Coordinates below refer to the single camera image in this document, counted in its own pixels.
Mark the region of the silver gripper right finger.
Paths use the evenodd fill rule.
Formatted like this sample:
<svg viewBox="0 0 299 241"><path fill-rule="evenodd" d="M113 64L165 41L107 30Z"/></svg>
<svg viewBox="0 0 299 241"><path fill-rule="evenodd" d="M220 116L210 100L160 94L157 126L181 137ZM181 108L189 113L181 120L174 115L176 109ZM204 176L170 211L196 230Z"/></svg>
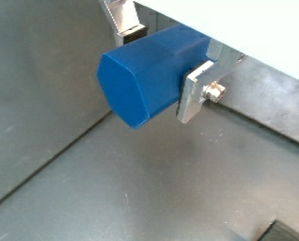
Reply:
<svg viewBox="0 0 299 241"><path fill-rule="evenodd" d="M202 103L217 103L225 92L218 84L220 79L229 74L244 54L210 39L206 47L206 60L184 76L181 98L176 112L177 120L188 123L201 110Z"/></svg>

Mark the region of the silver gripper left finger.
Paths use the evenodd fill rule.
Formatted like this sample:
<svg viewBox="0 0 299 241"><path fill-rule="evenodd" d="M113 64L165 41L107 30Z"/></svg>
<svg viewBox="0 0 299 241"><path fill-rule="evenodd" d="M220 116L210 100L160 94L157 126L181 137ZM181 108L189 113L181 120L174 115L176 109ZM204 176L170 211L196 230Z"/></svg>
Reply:
<svg viewBox="0 0 299 241"><path fill-rule="evenodd" d="M97 0L113 29L115 46L146 36L146 27L138 21L133 0Z"/></svg>

